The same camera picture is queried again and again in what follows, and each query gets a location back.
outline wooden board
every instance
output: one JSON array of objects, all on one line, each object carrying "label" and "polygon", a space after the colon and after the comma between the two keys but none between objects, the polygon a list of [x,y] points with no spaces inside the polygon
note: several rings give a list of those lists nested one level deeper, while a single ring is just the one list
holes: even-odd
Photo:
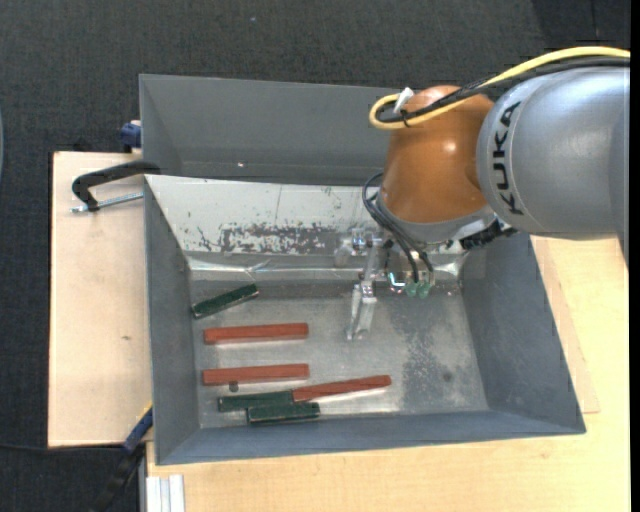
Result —
[{"label": "wooden board", "polygon": [[387,386],[391,386],[391,377],[389,375],[374,375],[362,379],[326,382],[296,388],[291,392],[291,396],[294,402],[304,402],[345,393],[362,393],[374,389],[386,388]]},{"label": "wooden board", "polygon": [[[572,280],[571,276],[578,271],[577,269],[580,266],[585,267],[585,265],[586,268],[583,268],[582,272],[591,273],[588,261],[585,261],[584,258],[585,251],[589,251],[592,248],[600,253],[605,261],[608,261],[608,265],[619,265],[620,261],[616,257],[615,247],[612,248],[612,244],[615,245],[618,241],[608,239],[596,242],[575,242],[531,237],[531,243],[536,253],[538,267],[540,268],[549,304],[553,310],[558,337],[560,343],[562,343],[580,407],[583,413],[598,412],[600,404],[580,348],[581,338],[578,337],[574,325],[574,319],[578,322],[582,320],[582,312],[577,307],[572,309],[567,301],[571,297],[571,293],[575,294],[575,290],[580,290],[583,286],[583,283],[576,282],[575,279]],[[597,281],[600,285],[606,286],[606,283],[602,283],[600,279],[597,279]],[[583,332],[582,336],[589,336],[589,334],[588,332]]]},{"label": "wooden board", "polygon": [[306,323],[210,327],[202,332],[204,342],[209,345],[254,341],[303,340],[308,336],[309,325]]},{"label": "wooden board", "polygon": [[[51,213],[51,447],[122,442],[151,400],[142,201],[73,214],[76,176],[139,156],[56,153]],[[141,178],[96,187],[98,199]]]},{"label": "wooden board", "polygon": [[309,365],[304,363],[202,370],[202,383],[205,386],[222,386],[234,382],[275,382],[308,378]]}]

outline gray carpet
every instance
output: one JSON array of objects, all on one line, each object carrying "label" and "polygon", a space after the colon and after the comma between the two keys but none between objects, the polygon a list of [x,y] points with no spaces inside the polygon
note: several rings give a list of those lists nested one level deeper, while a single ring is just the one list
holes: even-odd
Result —
[{"label": "gray carpet", "polygon": [[[139,73],[421,88],[629,27],[620,0],[0,0],[0,444],[46,446],[49,154],[122,150]],[[84,510],[117,458],[0,447],[0,511]]]}]

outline dark green block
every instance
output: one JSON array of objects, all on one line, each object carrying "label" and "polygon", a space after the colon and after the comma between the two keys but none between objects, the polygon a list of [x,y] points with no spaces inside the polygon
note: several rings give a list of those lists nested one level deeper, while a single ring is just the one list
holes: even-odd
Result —
[{"label": "dark green block", "polygon": [[251,424],[310,420],[318,416],[320,416],[320,406],[315,402],[268,405],[247,409],[247,421]]},{"label": "dark green block", "polygon": [[242,304],[250,299],[258,296],[258,287],[255,284],[243,286],[237,290],[223,293],[212,299],[203,300],[191,306],[191,312],[194,318],[202,318],[203,316],[213,315],[224,309]]},{"label": "dark green block", "polygon": [[291,391],[256,393],[253,395],[221,396],[218,398],[220,412],[241,411],[253,407],[265,407],[293,404]]}]

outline red wooden stick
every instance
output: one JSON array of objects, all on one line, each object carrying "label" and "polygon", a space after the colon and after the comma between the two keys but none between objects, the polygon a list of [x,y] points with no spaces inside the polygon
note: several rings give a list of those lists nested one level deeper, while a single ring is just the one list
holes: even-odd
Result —
[{"label": "red wooden stick", "polygon": [[247,341],[300,340],[309,335],[305,323],[240,325],[235,327],[212,327],[204,330],[204,342],[210,345],[242,343]]},{"label": "red wooden stick", "polygon": [[357,391],[369,391],[371,389],[384,388],[391,385],[389,375],[375,375],[363,379],[343,380],[339,382],[327,382],[305,386],[293,390],[293,401],[304,402],[315,400],[325,396],[340,395],[342,393],[355,393]]},{"label": "red wooden stick", "polygon": [[230,384],[232,382],[270,382],[308,378],[308,364],[214,368],[202,371],[202,383],[205,386],[220,386],[222,384]]}]

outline black cable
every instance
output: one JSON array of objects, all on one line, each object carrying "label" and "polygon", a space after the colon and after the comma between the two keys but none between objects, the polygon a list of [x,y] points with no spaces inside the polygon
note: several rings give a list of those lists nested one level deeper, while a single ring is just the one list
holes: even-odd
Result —
[{"label": "black cable", "polygon": [[496,220],[482,231],[462,238],[460,240],[460,245],[462,245],[463,249],[470,251],[472,249],[484,247],[490,242],[493,242],[496,238],[510,237],[515,233],[517,233],[517,230],[514,228],[507,228],[503,230],[500,223]]},{"label": "black cable", "polygon": [[429,270],[429,272],[431,273],[434,272],[433,265],[429,261],[429,257],[427,256],[427,253],[420,248],[418,243],[416,243],[410,236],[408,236],[402,230],[402,228],[400,228],[400,226],[398,226],[392,219],[390,219],[387,215],[385,215],[384,211],[382,211],[380,208],[376,206],[374,201],[377,198],[378,194],[375,193],[372,197],[368,197],[367,191],[371,186],[371,183],[374,180],[380,178],[382,174],[383,173],[375,174],[366,181],[366,183],[362,187],[362,202],[364,203],[365,208],[367,209],[367,211],[369,212],[369,215],[371,215],[373,220],[375,220],[382,228],[386,229],[387,231],[393,234],[394,238],[398,242],[398,245],[407,256],[407,259],[409,260],[409,264],[411,265],[411,269],[413,272],[413,279],[417,283],[420,281],[420,275],[418,273],[418,266],[416,265],[413,255],[411,254],[411,249],[413,249],[418,253],[418,256],[427,267],[427,270]]},{"label": "black cable", "polygon": [[490,80],[491,77],[485,78],[482,80],[476,80],[469,84],[462,86],[460,89],[440,98],[439,100],[433,102],[432,104],[417,109],[413,112],[403,111],[399,116],[388,117],[386,119],[382,119],[381,116],[386,111],[391,109],[395,105],[395,101],[390,101],[384,105],[381,105],[378,111],[376,112],[376,119],[382,123],[395,123],[402,121],[405,126],[408,125],[408,121],[411,119],[415,119],[416,117],[422,116],[424,114],[428,114],[435,110],[446,107],[452,103],[457,101],[469,98],[471,96],[475,96],[476,94],[498,92],[498,97],[507,90],[511,89],[515,85],[522,83],[531,78],[536,78],[538,76],[548,75],[552,73],[558,73],[560,71],[568,71],[570,69],[584,68],[584,67],[602,67],[602,66],[623,66],[628,67],[630,65],[630,59],[626,57],[572,57],[568,58],[561,62],[552,62],[549,64],[544,64],[537,68],[533,68],[527,71],[523,71],[516,76],[505,78],[499,80],[497,82],[493,82],[491,84],[482,85],[487,80]]},{"label": "black cable", "polygon": [[72,446],[72,447],[56,447],[56,448],[39,448],[37,446],[27,446],[22,444],[4,444],[0,443],[0,449],[12,450],[17,452],[36,453],[39,455],[73,455],[77,452],[99,452],[99,451],[122,451],[122,448],[118,445],[104,446],[104,445],[92,445],[92,446]]},{"label": "black cable", "polygon": [[135,475],[135,471],[144,457],[144,451],[144,444],[139,444],[133,452],[128,453],[120,460],[105,488],[89,507],[89,512],[105,512],[109,509],[116,496],[127,487]]}]

